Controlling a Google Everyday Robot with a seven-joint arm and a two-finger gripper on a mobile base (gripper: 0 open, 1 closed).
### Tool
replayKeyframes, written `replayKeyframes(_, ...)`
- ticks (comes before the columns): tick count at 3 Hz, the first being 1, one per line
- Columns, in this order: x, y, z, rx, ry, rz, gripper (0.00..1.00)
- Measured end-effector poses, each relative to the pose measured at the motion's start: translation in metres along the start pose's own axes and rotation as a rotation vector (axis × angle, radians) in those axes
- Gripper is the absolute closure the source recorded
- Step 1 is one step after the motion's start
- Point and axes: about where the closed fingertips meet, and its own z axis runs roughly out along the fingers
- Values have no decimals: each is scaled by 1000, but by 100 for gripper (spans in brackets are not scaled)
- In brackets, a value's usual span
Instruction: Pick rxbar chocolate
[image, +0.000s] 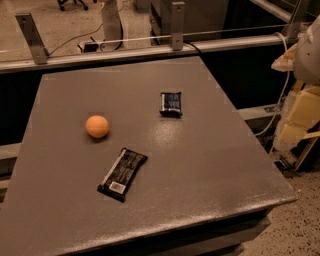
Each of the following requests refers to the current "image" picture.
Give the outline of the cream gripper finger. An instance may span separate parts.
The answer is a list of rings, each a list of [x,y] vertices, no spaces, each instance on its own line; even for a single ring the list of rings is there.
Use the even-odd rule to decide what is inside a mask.
[[[297,94],[280,132],[280,143],[297,145],[319,121],[320,87],[310,85]]]
[[[280,72],[287,72],[293,70],[293,61],[296,52],[297,44],[292,45],[279,58],[277,58],[271,65],[271,68]]]

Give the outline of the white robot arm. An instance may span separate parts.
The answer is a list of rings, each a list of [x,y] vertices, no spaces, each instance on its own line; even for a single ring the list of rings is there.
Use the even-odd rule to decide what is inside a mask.
[[[271,68],[292,71],[297,82],[306,84],[300,91],[289,92],[275,132],[273,146],[277,150],[290,150],[320,121],[319,25],[314,22]]]

